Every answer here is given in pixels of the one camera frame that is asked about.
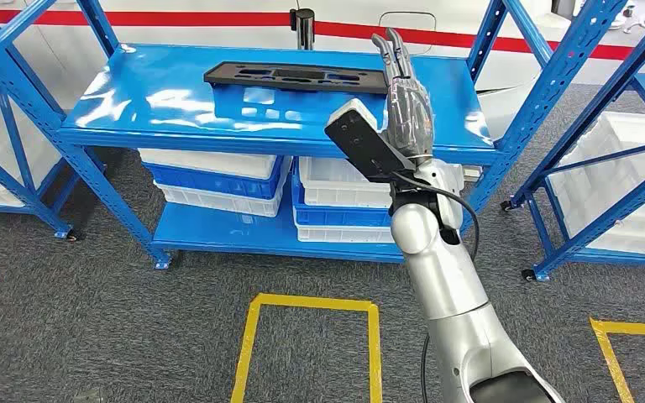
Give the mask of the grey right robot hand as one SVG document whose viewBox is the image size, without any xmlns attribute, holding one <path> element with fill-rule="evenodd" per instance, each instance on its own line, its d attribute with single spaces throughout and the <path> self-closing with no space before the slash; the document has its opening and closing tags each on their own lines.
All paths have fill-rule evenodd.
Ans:
<svg viewBox="0 0 645 403">
<path fill-rule="evenodd" d="M 373 34 L 385 72 L 390 144 L 416 165 L 433 157 L 434 121 L 430 97 L 417 79 L 409 52 L 400 34 L 393 28 L 385 36 Z"/>
</svg>

